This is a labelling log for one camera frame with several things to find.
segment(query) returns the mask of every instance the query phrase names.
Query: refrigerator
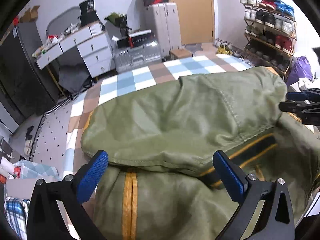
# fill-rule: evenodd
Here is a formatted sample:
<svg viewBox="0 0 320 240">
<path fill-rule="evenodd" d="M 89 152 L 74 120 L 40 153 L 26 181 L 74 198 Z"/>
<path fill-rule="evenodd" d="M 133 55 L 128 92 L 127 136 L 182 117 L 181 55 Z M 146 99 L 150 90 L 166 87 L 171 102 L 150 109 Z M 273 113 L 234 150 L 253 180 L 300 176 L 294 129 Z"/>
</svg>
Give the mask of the refrigerator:
<svg viewBox="0 0 320 240">
<path fill-rule="evenodd" d="M 18 125 L 32 114 L 44 114 L 59 98 L 49 72 L 31 56 L 40 46 L 35 22 L 16 25 L 0 46 L 0 102 Z"/>
</svg>

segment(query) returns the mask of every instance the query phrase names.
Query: blue and white checkered blanket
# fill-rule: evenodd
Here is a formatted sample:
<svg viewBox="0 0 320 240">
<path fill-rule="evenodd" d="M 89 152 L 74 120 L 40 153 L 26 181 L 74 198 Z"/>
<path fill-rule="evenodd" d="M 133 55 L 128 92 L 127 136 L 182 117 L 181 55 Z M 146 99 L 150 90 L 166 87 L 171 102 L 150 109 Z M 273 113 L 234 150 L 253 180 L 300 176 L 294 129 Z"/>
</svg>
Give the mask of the blue and white checkered blanket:
<svg viewBox="0 0 320 240">
<path fill-rule="evenodd" d="M 27 240 L 27 222 L 30 199 L 6 197 L 5 216 L 9 225 L 22 240 Z"/>
</svg>

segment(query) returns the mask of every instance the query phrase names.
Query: blue gripper pad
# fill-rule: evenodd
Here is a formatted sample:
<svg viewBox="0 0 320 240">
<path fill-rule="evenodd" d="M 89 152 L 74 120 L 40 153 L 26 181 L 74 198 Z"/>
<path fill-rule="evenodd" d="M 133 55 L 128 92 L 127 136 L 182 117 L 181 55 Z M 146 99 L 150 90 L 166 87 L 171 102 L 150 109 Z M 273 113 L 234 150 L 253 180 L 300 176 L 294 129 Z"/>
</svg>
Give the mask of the blue gripper pad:
<svg viewBox="0 0 320 240">
<path fill-rule="evenodd" d="M 215 170 L 217 171 L 223 185 L 228 191 L 229 196 L 232 201 L 237 203 L 242 203 L 244 199 L 244 185 L 228 165 L 224 157 L 220 153 L 221 151 L 216 151 L 213 154 L 212 162 Z"/>
<path fill-rule="evenodd" d="M 89 201 L 95 187 L 108 167 L 108 154 L 105 151 L 101 151 L 100 155 L 92 161 L 92 165 L 78 183 L 77 200 L 79 204 Z"/>
</svg>

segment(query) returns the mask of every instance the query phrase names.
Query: purple bag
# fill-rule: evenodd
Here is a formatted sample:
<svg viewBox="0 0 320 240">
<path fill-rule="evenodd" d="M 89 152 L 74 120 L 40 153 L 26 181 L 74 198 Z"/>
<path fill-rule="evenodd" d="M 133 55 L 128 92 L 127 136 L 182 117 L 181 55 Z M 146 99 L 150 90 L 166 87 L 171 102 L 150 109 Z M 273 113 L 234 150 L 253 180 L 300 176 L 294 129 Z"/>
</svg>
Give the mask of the purple bag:
<svg viewBox="0 0 320 240">
<path fill-rule="evenodd" d="M 311 72 L 311 66 L 308 59 L 305 56 L 301 56 L 297 58 L 297 62 L 294 64 L 288 79 L 286 81 L 287 86 L 294 84 L 299 81 L 299 78 L 308 78 L 308 80 L 312 81 L 313 76 Z"/>
</svg>

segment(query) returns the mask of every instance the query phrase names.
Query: olive green fabric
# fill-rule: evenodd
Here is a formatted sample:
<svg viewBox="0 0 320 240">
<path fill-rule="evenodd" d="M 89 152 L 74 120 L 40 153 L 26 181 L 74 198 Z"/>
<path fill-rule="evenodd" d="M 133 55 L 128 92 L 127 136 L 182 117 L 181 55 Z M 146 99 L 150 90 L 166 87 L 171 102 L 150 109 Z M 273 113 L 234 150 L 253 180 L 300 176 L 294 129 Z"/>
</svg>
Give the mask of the olive green fabric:
<svg viewBox="0 0 320 240">
<path fill-rule="evenodd" d="M 277 146 L 243 169 L 258 167 L 267 181 L 284 178 L 297 221 L 317 183 L 320 146 L 310 130 L 279 111 L 285 94 L 279 76 L 256 67 L 181 77 L 97 107 L 82 136 L 89 156 L 99 149 L 109 155 L 96 192 L 96 226 L 107 239 L 124 239 L 124 181 L 130 169 L 138 183 L 132 239 L 214 239 L 237 204 L 225 189 L 209 188 L 198 177 L 212 167 L 216 150 L 231 156 L 270 133 Z"/>
</svg>

